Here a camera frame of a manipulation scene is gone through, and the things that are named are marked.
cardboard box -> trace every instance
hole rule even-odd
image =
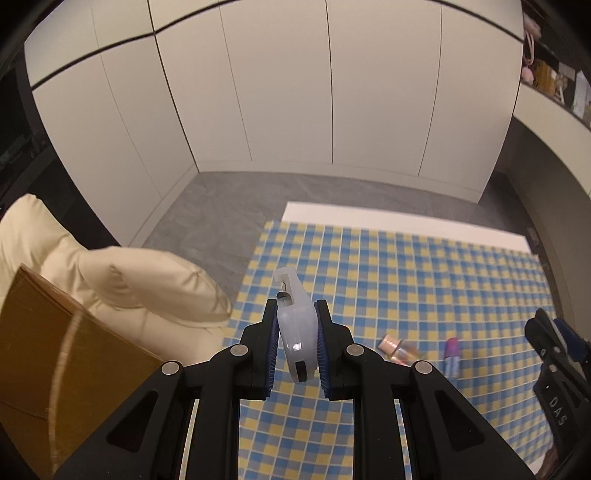
[[[50,479],[161,363],[22,265],[0,312],[0,423]]]
[[[556,90],[556,72],[543,60],[536,60],[531,71],[534,74],[534,87],[553,97]]]

white plastic object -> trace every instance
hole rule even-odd
[[[278,268],[273,279],[285,285],[277,294],[277,321],[291,379],[305,382],[318,368],[316,309],[294,267]]]

cabinet door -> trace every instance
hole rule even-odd
[[[89,0],[64,0],[36,26],[25,42],[29,82],[35,85],[97,48]]]
[[[329,0],[335,164],[416,176],[433,113],[441,6]]]
[[[523,38],[521,0],[449,0],[449,3],[480,15]]]
[[[420,177],[482,193],[505,140],[521,42],[458,10],[441,10],[441,64]]]
[[[125,127],[160,195],[194,165],[154,37],[100,54]]]
[[[216,4],[216,0],[148,0],[154,20],[154,28],[158,30],[170,22],[174,22],[185,15],[190,15],[209,5]]]
[[[167,28],[157,40],[197,166],[250,161],[219,8]]]
[[[147,0],[90,0],[99,47],[152,32]]]
[[[100,55],[33,92],[51,143],[90,207],[128,245],[161,198],[131,142]]]
[[[324,0],[220,7],[252,161],[332,162]]]

blue and yellow checkered cloth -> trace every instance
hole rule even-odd
[[[416,342],[442,370],[445,341],[457,336],[456,387],[526,462],[549,447],[550,429],[532,391],[540,360],[523,334],[537,308],[554,315],[537,257],[441,238],[268,222],[225,346],[261,321],[279,289],[273,272],[285,265],[297,269],[313,300],[327,300],[333,321],[347,325],[357,343],[375,349],[393,333]],[[410,478],[404,434],[402,445]],[[280,341],[271,397],[241,406],[240,477],[349,480],[352,466],[352,402],[325,400],[317,374],[293,384]]]

small cosmetic bottle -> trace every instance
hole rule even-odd
[[[443,358],[443,375],[449,380],[451,378],[460,378],[460,360],[462,353],[460,351],[460,341],[457,337],[448,338],[445,343],[445,355]]]
[[[417,360],[423,360],[417,347],[405,339],[397,339],[388,334],[384,337],[378,348],[386,354],[386,359],[399,365],[411,367]]]

